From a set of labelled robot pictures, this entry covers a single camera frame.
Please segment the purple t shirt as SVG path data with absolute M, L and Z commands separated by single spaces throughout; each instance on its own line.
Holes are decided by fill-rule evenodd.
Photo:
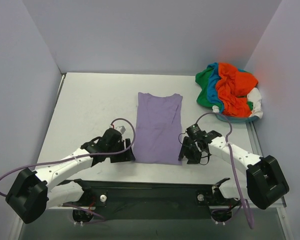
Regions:
M 138 93 L 133 153 L 142 164 L 181 165 L 179 153 L 182 133 L 180 94 L 159 97 Z

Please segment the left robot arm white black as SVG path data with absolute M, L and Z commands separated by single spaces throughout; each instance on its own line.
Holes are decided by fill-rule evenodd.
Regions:
M 37 220 L 45 210 L 76 202 L 85 206 L 91 193 L 76 182 L 63 181 L 85 169 L 92 168 L 110 158 L 112 163 L 131 160 L 135 138 L 123 139 L 123 126 L 107 129 L 103 136 L 85 142 L 72 154 L 55 162 L 40 163 L 39 169 L 25 166 L 20 169 L 5 201 L 25 224 Z

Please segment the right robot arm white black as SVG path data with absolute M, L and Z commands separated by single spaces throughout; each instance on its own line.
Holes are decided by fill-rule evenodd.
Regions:
M 187 159 L 188 164 L 199 164 L 203 158 L 202 154 L 206 153 L 207 158 L 214 156 L 229 163 L 233 174 L 242 173 L 246 177 L 245 183 L 240 183 L 235 176 L 233 186 L 230 185 L 229 178 L 216 183 L 211 192 L 215 203 L 223 204 L 228 199 L 243 198 L 265 210 L 290 191 L 275 157 L 248 152 L 230 143 L 215 130 L 201 130 L 196 123 L 188 127 L 185 133 L 179 160 Z

